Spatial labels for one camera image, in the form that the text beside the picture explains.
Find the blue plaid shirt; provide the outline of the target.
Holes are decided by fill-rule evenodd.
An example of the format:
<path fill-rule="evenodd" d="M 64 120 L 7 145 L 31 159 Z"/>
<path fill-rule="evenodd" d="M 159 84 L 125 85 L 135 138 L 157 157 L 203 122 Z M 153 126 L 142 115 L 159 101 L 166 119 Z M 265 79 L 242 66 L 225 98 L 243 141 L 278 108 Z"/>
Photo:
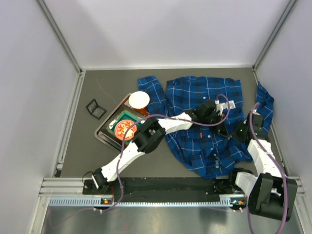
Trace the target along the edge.
<path fill-rule="evenodd" d="M 150 97 L 150 114 L 178 116 L 188 110 L 195 111 L 195 122 L 188 130 L 167 134 L 165 139 L 174 157 L 186 168 L 205 179 L 225 176 L 239 162 L 251 162 L 247 145 L 230 135 L 244 121 L 243 95 L 239 80 L 214 77 L 181 77 L 167 81 L 164 90 L 155 76 L 140 78 L 138 89 Z M 221 118 L 204 115 L 199 108 L 208 100 L 231 106 L 223 110 L 228 116 L 219 126 L 209 128 Z"/>

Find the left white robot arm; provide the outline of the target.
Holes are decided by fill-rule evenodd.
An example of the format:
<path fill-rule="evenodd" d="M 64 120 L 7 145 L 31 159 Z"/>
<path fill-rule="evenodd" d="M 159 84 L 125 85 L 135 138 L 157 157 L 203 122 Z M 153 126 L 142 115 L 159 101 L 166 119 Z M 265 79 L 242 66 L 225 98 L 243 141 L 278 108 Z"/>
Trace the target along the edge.
<path fill-rule="evenodd" d="M 228 100 L 221 103 L 217 99 L 215 101 L 208 100 L 202 106 L 174 117 L 154 114 L 141 118 L 126 130 L 128 133 L 129 130 L 140 124 L 128 146 L 124 147 L 125 140 L 123 139 L 120 154 L 110 163 L 92 173 L 92 181 L 96 189 L 107 189 L 109 182 L 116 180 L 119 173 L 134 160 L 154 151 L 166 135 L 180 130 L 188 130 L 193 124 L 205 127 L 220 125 L 228 118 L 230 109 L 231 105 Z"/>

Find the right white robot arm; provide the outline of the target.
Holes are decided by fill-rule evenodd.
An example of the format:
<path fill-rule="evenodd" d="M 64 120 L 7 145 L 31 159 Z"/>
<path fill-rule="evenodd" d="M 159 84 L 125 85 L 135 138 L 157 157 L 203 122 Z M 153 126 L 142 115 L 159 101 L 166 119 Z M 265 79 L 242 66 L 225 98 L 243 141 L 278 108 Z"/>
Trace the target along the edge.
<path fill-rule="evenodd" d="M 287 208 L 285 221 L 291 218 L 298 185 L 294 179 L 286 177 L 284 186 L 283 168 L 276 164 L 271 151 L 271 143 L 262 130 L 263 116 L 247 115 L 239 123 L 233 138 L 245 143 L 252 156 L 257 175 L 245 169 L 234 169 L 231 183 L 240 188 L 248 199 L 248 210 L 253 215 L 283 220 L 284 208 Z"/>

